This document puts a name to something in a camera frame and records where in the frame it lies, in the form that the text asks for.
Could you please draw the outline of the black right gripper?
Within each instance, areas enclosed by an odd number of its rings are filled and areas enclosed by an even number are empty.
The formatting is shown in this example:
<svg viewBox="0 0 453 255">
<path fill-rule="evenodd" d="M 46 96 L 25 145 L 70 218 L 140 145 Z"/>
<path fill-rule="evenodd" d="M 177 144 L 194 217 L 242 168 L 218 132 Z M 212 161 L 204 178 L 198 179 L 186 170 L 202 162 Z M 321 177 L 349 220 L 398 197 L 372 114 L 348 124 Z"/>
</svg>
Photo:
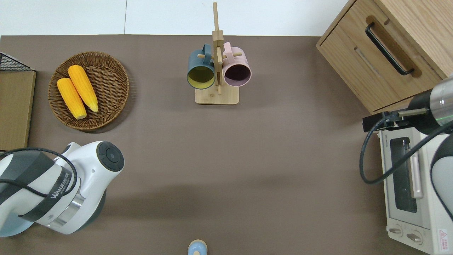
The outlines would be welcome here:
<svg viewBox="0 0 453 255">
<path fill-rule="evenodd" d="M 395 122 L 397 121 L 398 116 L 396 112 L 384 111 L 374 115 L 364 117 L 362 119 L 362 128 L 364 132 L 370 132 L 373 130 L 373 127 L 377 124 L 375 131 L 395 131 L 401 129 Z"/>
</svg>

